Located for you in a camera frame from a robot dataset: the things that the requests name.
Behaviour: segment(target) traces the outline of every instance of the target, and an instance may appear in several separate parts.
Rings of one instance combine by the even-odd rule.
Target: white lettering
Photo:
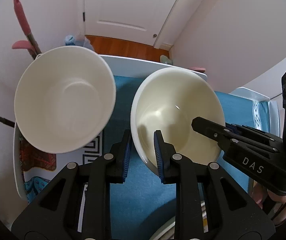
[[[255,163],[252,163],[251,166],[250,166],[250,168],[253,168],[253,170],[254,170],[254,168],[255,168]]]
[[[262,169],[264,169],[263,166],[259,166],[259,170],[257,170],[258,173],[261,173],[262,172]]]
[[[249,162],[249,159],[247,157],[244,158],[243,164],[246,165]]]

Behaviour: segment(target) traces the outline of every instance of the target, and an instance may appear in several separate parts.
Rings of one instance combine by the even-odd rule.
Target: person
[[[267,190],[266,188],[262,187],[261,184],[257,183],[253,187],[252,191],[252,199],[259,205],[260,208],[262,208],[263,201],[265,199],[266,193],[270,196],[270,198],[275,201],[279,202],[281,204],[285,204],[286,202],[286,196],[278,196],[274,194],[273,192]],[[275,212],[281,207],[281,205],[275,205]],[[282,212],[273,219],[273,223],[275,226],[281,225],[286,220],[286,207],[282,210]]]

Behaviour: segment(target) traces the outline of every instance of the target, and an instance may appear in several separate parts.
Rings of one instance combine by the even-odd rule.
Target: wooden floor
[[[86,35],[98,54],[131,57],[160,62],[160,56],[169,57],[169,52],[164,49],[155,49],[153,46],[133,41],[124,41],[114,38]]]

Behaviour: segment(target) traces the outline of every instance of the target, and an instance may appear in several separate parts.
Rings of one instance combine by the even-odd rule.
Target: door
[[[85,33],[153,45],[176,0],[84,0]]]

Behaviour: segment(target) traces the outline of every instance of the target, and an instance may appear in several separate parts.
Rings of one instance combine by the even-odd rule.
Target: screw
[[[177,160],[177,161],[178,161],[178,160],[182,159],[182,155],[176,153],[176,154],[173,154],[172,158],[173,158],[174,160]]]
[[[107,153],[107,154],[105,154],[104,155],[104,159],[106,159],[106,160],[111,160],[111,159],[113,159],[113,154],[111,154],[111,153]]]
[[[76,163],[70,162],[70,163],[68,163],[66,166],[67,166],[68,169],[71,170],[71,169],[74,169],[74,168],[76,167]]]
[[[219,168],[219,165],[217,163],[210,163],[210,168],[213,170],[217,170]]]

